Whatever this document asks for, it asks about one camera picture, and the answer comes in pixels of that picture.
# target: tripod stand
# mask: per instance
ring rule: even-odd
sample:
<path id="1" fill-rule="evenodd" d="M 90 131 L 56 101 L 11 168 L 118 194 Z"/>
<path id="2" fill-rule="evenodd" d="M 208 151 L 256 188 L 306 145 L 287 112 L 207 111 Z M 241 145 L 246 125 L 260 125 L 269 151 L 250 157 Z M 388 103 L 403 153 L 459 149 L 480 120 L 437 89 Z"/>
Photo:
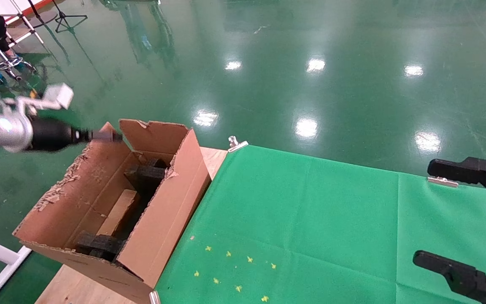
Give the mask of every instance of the tripod stand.
<path id="1" fill-rule="evenodd" d="M 64 12 L 62 12 L 59 8 L 59 6 L 57 5 L 56 1 L 55 0 L 52 0 L 52 2 L 54 3 L 54 5 L 56 6 L 56 9 L 58 11 L 58 17 L 56 18 L 56 22 L 57 22 L 57 27 L 56 27 L 56 33 L 59 33 L 59 27 L 62 25 L 62 23 L 65 21 L 65 24 L 63 24 L 64 27 L 67 28 L 67 30 L 69 29 L 72 29 L 73 27 L 71 27 L 69 25 L 69 23 L 67 22 L 67 18 L 70 18 L 70 17 L 81 17 L 83 18 L 82 20 L 80 20 L 79 23 L 76 23 L 74 25 L 74 27 L 76 25 L 79 25 L 80 23 L 82 23 L 83 21 L 85 21 L 87 19 L 87 15 L 66 15 Z"/>

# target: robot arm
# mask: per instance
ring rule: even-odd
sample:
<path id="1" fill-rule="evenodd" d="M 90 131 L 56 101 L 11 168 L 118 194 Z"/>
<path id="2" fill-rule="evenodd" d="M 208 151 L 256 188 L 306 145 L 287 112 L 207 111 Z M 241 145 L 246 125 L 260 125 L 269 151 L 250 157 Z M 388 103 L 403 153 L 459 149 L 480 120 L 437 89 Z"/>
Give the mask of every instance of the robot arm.
<path id="1" fill-rule="evenodd" d="M 37 117 L 38 109 L 68 108 L 73 91 L 62 84 L 48 87 L 44 96 L 44 100 L 0 100 L 0 147 L 9 152 L 52 152 L 92 140 L 123 140 L 119 134 L 76 129 L 58 119 Z"/>

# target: cardboard box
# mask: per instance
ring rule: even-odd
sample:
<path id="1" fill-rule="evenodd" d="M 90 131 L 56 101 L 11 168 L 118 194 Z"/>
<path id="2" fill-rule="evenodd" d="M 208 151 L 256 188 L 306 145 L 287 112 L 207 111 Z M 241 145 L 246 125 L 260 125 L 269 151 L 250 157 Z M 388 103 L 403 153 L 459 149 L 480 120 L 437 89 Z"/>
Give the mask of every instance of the cardboard box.
<path id="1" fill-rule="evenodd" d="M 70 266 L 133 300 L 149 304 L 181 233 L 211 178 L 193 129 L 172 123 L 122 119 L 127 144 L 92 142 L 27 214 L 13 235 L 21 243 Z M 113 129 L 106 124 L 103 129 Z M 81 231 L 96 234 L 124 189 L 132 165 L 161 158 L 170 166 L 116 263 L 77 253 Z"/>

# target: green screen fabric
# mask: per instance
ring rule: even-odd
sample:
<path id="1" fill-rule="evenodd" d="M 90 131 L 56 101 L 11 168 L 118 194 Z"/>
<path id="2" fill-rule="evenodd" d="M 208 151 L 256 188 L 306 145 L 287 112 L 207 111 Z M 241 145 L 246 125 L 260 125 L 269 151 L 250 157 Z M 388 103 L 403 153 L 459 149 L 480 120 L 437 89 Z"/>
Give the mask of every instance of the green screen fabric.
<path id="1" fill-rule="evenodd" d="M 458 304 L 426 250 L 486 272 L 486 189 L 248 146 L 156 286 L 162 304 Z"/>

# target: metal binder clip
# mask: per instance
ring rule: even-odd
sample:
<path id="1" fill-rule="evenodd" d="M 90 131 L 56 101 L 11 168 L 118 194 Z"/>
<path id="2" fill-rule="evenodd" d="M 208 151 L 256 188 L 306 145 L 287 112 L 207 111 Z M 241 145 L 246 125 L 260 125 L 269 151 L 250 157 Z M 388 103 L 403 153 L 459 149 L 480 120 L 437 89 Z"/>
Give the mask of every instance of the metal binder clip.
<path id="1" fill-rule="evenodd" d="M 228 137 L 228 141 L 230 141 L 230 148 L 228 149 L 228 153 L 232 153 L 234 151 L 237 151 L 245 146 L 248 146 L 248 142 L 238 142 L 237 138 L 235 136 L 230 136 Z"/>
<path id="2" fill-rule="evenodd" d="M 156 290 L 149 293 L 149 299 L 151 304 L 160 304 L 159 293 Z"/>
<path id="3" fill-rule="evenodd" d="M 446 179 L 445 177 L 429 176 L 429 177 L 427 177 L 427 181 L 429 183 L 434 183 L 434 184 L 438 184 L 438 185 L 446 185 L 448 187 L 453 187 L 453 188 L 459 187 L 459 183 L 450 181 L 450 180 Z"/>

